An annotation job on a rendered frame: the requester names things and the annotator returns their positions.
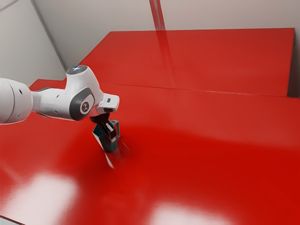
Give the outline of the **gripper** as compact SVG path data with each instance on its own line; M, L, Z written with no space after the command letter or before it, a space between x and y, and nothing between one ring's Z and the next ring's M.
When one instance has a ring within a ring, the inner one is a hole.
M102 124L102 129L111 142L114 142L117 137L117 131L114 125L109 121L110 113L103 113L98 116L90 117L90 120L95 124Z

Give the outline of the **teal faceted mug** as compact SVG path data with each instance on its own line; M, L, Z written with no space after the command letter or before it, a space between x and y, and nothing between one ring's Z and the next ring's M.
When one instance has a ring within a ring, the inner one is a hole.
M102 129L102 124L95 126L95 128L93 130L93 134L96 137L96 139L98 140L98 142L100 143L104 152L113 152L118 147L117 141L120 137L120 126L119 126L118 120L109 120L108 122L111 122L117 131L117 137L114 142L111 142L109 140L109 138L107 137L107 135L104 133L104 131Z

